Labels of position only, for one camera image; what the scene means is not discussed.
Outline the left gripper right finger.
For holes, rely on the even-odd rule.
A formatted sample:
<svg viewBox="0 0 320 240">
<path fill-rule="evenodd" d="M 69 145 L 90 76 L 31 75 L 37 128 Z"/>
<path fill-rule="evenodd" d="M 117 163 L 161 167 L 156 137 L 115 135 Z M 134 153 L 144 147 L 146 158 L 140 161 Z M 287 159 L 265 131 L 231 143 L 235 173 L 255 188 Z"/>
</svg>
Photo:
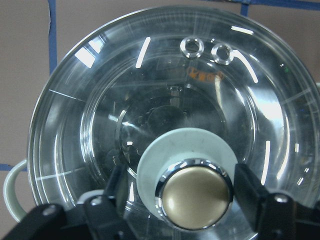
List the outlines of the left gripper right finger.
<svg viewBox="0 0 320 240">
<path fill-rule="evenodd" d="M 246 164 L 235 165 L 234 194 L 258 240 L 296 239 L 295 201 L 269 192 Z"/>
</svg>

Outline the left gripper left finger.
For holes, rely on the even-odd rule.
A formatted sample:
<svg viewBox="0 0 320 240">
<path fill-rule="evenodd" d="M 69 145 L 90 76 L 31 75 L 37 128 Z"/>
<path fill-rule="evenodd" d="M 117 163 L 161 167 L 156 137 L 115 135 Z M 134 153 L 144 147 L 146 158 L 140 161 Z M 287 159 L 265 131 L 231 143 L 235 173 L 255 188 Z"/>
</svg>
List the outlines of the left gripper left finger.
<svg viewBox="0 0 320 240">
<path fill-rule="evenodd" d="M 84 202 L 85 220 L 93 240 L 130 239 L 130 227 L 124 219 L 128 194 L 127 166 L 119 164 L 102 193 Z"/>
</svg>

